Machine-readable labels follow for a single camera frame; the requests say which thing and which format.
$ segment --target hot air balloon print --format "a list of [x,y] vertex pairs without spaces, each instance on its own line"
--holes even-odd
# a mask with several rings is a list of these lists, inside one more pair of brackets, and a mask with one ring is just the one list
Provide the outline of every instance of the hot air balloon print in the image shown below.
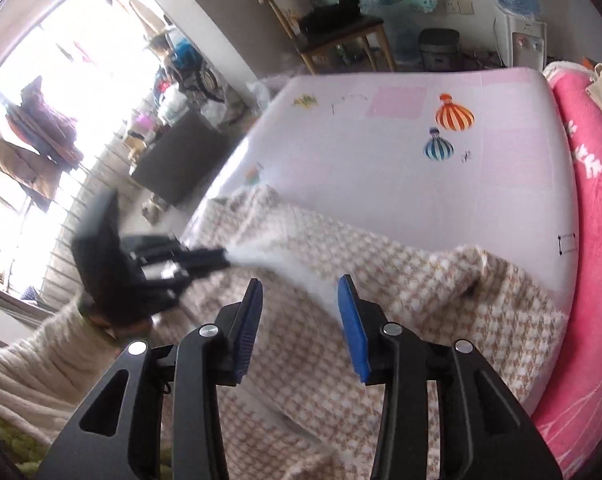
[[446,160],[455,153],[452,144],[439,136],[438,128],[430,128],[430,135],[432,138],[423,149],[424,155],[430,160]]
[[460,132],[475,124],[475,115],[466,107],[452,102],[452,96],[441,94],[443,106],[437,111],[437,123],[446,130]]

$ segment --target green fuzzy fabric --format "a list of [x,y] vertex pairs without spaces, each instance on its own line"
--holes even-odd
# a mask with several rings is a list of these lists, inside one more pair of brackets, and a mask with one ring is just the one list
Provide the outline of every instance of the green fuzzy fabric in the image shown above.
[[[34,479],[38,466],[46,455],[47,447],[33,437],[12,426],[0,417],[0,441],[3,451],[26,478]],[[170,463],[172,451],[161,450],[161,480],[172,480]]]

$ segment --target wall socket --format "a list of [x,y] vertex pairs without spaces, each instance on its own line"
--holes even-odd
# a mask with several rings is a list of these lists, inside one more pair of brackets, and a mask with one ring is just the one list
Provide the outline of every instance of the wall socket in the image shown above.
[[448,14],[474,14],[475,9],[470,0],[451,0],[446,2],[446,12]]

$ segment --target orange hot air balloon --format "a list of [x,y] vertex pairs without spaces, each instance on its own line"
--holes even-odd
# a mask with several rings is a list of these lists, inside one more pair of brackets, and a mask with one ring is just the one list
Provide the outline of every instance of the orange hot air balloon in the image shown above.
[[449,94],[441,94],[443,106],[437,111],[437,122],[447,130],[460,132],[475,124],[475,115],[467,108],[454,104]]

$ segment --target pink blanket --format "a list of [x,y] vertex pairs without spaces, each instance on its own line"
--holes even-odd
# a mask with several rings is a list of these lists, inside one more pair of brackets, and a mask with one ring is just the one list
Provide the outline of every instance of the pink blanket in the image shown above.
[[553,89],[566,126],[579,198],[579,274],[568,331],[533,419],[570,478],[602,437],[602,112],[590,76],[561,70]]

